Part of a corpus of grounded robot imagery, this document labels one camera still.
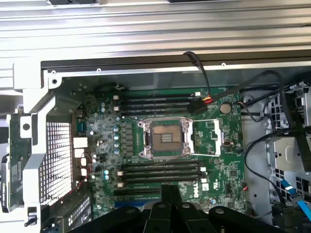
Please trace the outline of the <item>long blue expansion slot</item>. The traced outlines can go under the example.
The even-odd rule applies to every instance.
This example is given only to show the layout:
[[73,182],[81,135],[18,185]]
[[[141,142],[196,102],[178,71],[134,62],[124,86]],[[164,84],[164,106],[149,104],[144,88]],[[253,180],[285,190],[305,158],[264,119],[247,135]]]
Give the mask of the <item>long blue expansion slot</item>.
[[115,208],[122,208],[124,206],[132,206],[132,207],[143,207],[147,201],[116,201],[114,202],[114,207]]

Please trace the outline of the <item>long black expansion slot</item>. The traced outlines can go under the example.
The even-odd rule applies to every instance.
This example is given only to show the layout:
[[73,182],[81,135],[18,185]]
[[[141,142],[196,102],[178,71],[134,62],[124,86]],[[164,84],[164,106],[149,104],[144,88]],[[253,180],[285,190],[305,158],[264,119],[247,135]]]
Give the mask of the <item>long black expansion slot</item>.
[[160,188],[117,189],[113,191],[114,196],[131,196],[159,193]]

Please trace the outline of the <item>black RAM slot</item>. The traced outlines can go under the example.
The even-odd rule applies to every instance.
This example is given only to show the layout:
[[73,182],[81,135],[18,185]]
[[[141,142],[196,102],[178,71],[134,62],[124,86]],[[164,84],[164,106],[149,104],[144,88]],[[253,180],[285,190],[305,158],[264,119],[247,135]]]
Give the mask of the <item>black RAM slot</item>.
[[187,114],[188,111],[185,109],[181,110],[165,110],[165,111],[130,111],[122,112],[124,116],[148,116],[148,115],[166,115],[166,114]]
[[122,176],[123,179],[150,179],[150,178],[173,178],[173,177],[197,177],[200,176],[198,173],[189,174],[134,174]]
[[174,165],[200,165],[199,161],[175,161],[162,163],[132,163],[122,165],[122,168],[128,167],[147,167],[147,166],[174,166]]
[[194,93],[160,93],[160,92],[124,92],[122,96],[127,97],[195,97]]
[[168,104],[142,104],[142,105],[122,105],[121,107],[123,109],[129,109],[129,108],[170,108],[170,107],[186,107],[188,103],[168,103]]
[[141,180],[127,180],[124,183],[168,183],[168,182],[190,182],[198,181],[198,178],[185,177],[185,178],[168,178],[168,179],[141,179]]
[[198,167],[166,167],[166,168],[146,168],[146,169],[132,169],[123,170],[124,173],[134,173],[134,172],[169,172],[169,171],[198,171]]
[[149,98],[149,99],[122,99],[121,102],[156,102],[156,101],[190,101],[192,98]]

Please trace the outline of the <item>thin metal locking lever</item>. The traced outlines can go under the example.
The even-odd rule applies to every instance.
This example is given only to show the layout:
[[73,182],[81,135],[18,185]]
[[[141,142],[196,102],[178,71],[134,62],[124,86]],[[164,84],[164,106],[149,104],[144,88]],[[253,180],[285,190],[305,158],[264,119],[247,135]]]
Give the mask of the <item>thin metal locking lever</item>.
[[188,153],[188,154],[179,155],[178,158],[184,158],[184,157],[189,157],[189,156],[220,157],[220,155],[216,155],[216,154]]

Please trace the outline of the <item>CPU socket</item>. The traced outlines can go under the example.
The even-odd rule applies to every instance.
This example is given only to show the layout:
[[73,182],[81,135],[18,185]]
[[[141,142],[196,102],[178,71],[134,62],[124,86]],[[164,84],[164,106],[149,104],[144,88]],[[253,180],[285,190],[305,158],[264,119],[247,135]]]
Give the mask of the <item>CPU socket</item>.
[[141,158],[173,160],[194,153],[193,123],[180,117],[148,118],[137,123],[142,129]]

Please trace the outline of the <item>silver power supply with label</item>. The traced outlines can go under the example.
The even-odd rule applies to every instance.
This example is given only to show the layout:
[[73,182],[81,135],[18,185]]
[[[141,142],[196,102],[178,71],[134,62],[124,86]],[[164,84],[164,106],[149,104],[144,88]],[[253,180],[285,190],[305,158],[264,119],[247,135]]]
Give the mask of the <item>silver power supply with label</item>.
[[67,233],[92,220],[91,193],[72,193],[50,207],[40,233]]

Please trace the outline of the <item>green Dell motherboard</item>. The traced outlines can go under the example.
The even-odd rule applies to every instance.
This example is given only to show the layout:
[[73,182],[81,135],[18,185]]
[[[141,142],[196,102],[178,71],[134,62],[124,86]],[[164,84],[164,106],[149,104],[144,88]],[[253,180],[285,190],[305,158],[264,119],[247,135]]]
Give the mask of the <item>green Dell motherboard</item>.
[[[161,188],[162,185],[177,185],[182,201],[197,203],[204,212],[215,206],[225,206],[244,212],[246,209],[244,190],[242,120],[238,106],[238,93],[212,101],[210,94],[219,94],[224,88],[173,88],[156,90],[132,90],[116,86],[87,93],[85,100],[71,115],[73,129],[73,167],[75,180],[72,193],[79,189],[91,193],[93,217],[99,217],[117,208],[116,201],[156,202],[159,194],[114,196],[117,189]],[[127,97],[124,92],[194,93],[190,101],[121,102],[122,99],[182,98],[182,97]],[[230,102],[232,111],[222,114],[219,106]],[[122,105],[188,103],[186,107],[129,108]],[[124,116],[130,111],[181,110],[187,114],[148,116]],[[189,156],[173,160],[148,160],[138,155],[142,146],[142,129],[137,123],[158,117],[186,117],[193,123],[194,153],[216,154],[220,157]],[[132,163],[162,163],[175,161],[199,161],[200,165],[128,167]],[[198,171],[134,172],[123,170],[166,167],[198,167]],[[198,181],[168,183],[124,183],[122,176],[134,174],[189,174],[198,173]]]

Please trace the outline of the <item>silver metal disk bay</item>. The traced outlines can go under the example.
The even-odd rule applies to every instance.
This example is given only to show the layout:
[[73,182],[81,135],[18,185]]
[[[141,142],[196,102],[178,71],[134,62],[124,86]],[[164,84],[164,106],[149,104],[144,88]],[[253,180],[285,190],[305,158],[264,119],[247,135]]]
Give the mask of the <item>silver metal disk bay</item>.
[[[296,127],[311,128],[311,87],[296,89],[286,97]],[[274,149],[276,169],[311,174],[311,129],[282,136],[274,142]]]

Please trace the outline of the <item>open metal PC case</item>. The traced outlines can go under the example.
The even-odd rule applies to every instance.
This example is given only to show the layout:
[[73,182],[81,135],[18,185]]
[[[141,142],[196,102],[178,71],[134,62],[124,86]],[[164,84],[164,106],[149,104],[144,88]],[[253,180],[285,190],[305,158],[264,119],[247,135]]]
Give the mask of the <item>open metal PC case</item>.
[[296,127],[286,95],[311,87],[311,50],[45,61],[43,85],[25,90],[17,113],[31,115],[32,154],[23,169],[23,221],[9,233],[40,233],[50,207],[72,194],[71,115],[86,94],[117,84],[132,90],[224,88],[238,93],[246,209],[240,212],[284,233],[311,233],[311,174],[276,169],[274,142]]

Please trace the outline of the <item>grey parts rack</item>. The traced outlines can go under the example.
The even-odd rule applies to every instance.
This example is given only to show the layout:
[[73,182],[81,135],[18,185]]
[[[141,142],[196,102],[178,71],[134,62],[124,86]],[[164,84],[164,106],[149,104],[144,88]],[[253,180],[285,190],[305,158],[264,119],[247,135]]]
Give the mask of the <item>grey parts rack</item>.
[[11,114],[13,102],[8,96],[0,95],[0,213],[9,213],[8,207],[8,152],[9,123],[7,115]]

